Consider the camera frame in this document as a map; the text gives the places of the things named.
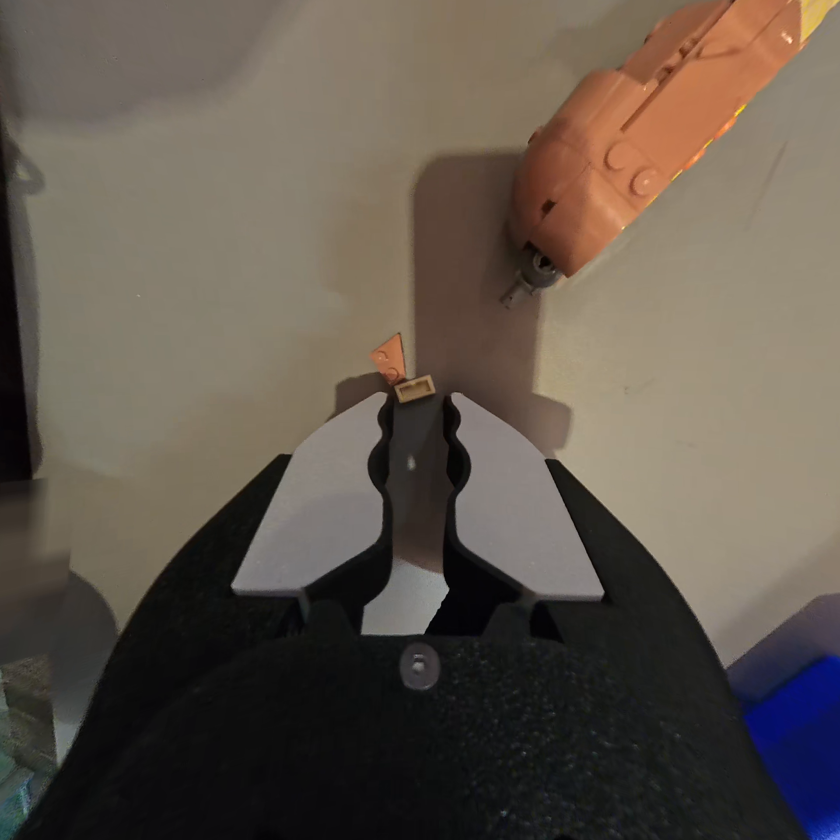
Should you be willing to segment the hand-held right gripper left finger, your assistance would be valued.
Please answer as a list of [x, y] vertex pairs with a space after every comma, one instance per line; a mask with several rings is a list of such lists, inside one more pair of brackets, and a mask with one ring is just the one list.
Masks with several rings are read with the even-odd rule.
[[291, 454], [232, 582], [233, 593], [314, 603], [344, 587], [354, 564], [383, 560], [359, 595], [382, 591], [391, 569], [390, 504], [371, 457], [385, 454], [392, 401], [375, 393], [328, 420]]

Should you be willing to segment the orange brick model body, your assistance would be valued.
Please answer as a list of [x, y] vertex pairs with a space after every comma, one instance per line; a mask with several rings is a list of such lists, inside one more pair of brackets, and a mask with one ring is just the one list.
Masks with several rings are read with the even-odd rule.
[[609, 246], [808, 44], [838, 1], [693, 2], [621, 66], [586, 75], [528, 141], [502, 303], [550, 289]]

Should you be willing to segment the orange wedge plate brick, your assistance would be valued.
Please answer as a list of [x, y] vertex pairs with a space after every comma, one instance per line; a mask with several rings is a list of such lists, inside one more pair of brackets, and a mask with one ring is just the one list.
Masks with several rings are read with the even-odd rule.
[[395, 386], [406, 380], [403, 337], [399, 332], [373, 349], [370, 358], [388, 386]]

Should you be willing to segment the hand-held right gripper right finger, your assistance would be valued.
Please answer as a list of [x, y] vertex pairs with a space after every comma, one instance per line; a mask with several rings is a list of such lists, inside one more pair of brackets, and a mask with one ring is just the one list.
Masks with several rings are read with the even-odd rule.
[[446, 533], [456, 555], [514, 595], [601, 601], [603, 584], [542, 452], [463, 393], [444, 409]]

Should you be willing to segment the blue plastic bin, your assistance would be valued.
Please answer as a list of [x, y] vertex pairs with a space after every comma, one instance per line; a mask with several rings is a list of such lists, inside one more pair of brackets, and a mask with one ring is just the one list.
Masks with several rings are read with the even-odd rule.
[[814, 839], [839, 838], [839, 594], [820, 595], [728, 667], [771, 778]]

